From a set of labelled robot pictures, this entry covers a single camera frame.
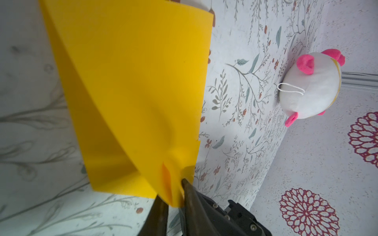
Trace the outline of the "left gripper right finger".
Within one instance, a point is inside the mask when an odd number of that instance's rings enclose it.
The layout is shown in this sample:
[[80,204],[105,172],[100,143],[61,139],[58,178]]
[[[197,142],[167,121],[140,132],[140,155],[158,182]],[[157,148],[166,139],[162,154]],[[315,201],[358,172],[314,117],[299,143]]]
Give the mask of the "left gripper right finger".
[[183,179],[184,218],[182,220],[184,236],[232,236],[230,222],[214,210],[186,179]]

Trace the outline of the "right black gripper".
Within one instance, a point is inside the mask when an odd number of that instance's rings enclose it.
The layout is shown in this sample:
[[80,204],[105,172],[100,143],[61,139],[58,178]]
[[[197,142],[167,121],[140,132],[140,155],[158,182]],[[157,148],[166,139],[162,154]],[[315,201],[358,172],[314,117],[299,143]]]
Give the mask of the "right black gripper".
[[252,213],[233,200],[228,200],[228,206],[222,209],[214,200],[203,196],[203,208],[221,236],[272,236]]

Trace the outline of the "pink white plush toy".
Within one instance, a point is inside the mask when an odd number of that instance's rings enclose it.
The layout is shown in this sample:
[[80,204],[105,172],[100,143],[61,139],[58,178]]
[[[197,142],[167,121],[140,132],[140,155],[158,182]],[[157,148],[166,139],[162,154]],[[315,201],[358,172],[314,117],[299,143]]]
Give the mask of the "pink white plush toy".
[[288,116],[286,127],[296,120],[324,115],[340,92],[345,61],[337,49],[305,54],[296,60],[276,85],[280,105]]

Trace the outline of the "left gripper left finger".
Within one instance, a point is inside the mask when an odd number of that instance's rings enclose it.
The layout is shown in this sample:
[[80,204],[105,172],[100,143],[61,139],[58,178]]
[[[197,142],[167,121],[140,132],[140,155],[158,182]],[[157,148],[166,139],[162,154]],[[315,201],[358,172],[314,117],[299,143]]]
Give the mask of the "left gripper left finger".
[[138,236],[166,236],[169,206],[156,196]]

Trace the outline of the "yellow square paper sheet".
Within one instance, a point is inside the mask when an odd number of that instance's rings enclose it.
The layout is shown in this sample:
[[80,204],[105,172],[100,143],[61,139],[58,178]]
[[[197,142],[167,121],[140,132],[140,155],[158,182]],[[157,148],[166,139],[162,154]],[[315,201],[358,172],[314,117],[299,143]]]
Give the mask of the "yellow square paper sheet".
[[213,15],[170,1],[41,1],[92,189],[184,204]]

